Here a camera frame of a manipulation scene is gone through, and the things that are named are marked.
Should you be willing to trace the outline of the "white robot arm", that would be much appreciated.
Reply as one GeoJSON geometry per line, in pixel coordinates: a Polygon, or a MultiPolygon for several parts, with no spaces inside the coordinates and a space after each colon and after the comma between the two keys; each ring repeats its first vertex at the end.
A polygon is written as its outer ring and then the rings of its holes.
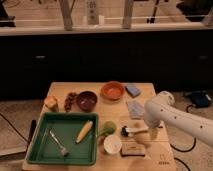
{"type": "Polygon", "coordinates": [[[213,148],[213,120],[196,116],[173,107],[174,96],[161,91],[144,104],[144,122],[157,128],[161,121],[171,124],[213,148]]]}

